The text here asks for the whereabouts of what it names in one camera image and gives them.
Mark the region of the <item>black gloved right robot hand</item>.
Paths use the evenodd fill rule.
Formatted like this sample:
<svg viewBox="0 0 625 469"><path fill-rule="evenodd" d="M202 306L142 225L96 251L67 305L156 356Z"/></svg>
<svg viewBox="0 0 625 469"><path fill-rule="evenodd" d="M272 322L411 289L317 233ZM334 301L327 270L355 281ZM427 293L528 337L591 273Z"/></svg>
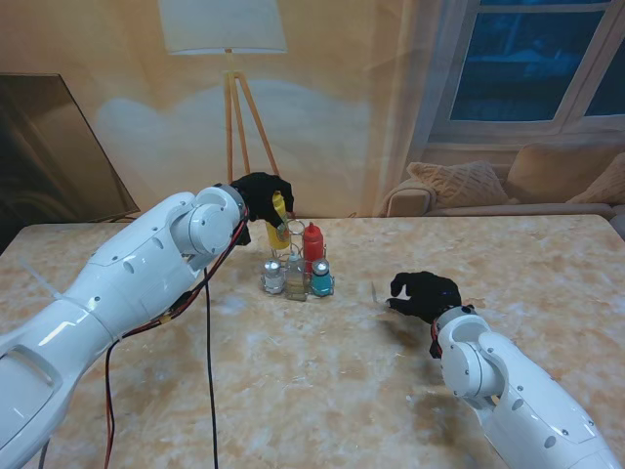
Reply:
<svg viewBox="0 0 625 469"><path fill-rule="evenodd" d="M399 273L391 282L388 306L396 312L432 324L445 311L462 305L456 283L430 272Z"/></svg>

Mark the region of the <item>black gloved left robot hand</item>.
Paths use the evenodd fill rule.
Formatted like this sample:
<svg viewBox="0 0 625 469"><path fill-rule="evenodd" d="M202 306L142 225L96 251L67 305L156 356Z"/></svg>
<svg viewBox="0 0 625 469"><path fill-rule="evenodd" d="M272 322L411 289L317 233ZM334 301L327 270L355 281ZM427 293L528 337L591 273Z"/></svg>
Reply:
<svg viewBox="0 0 625 469"><path fill-rule="evenodd" d="M251 222L263 220L276 229L283 223L282 217L278 214L272 202L276 192L279 192L283 197L285 211L293 211L294 196L292 187L277 175L254 172L233 181L230 185L242 196L248 208L249 220Z"/></svg>

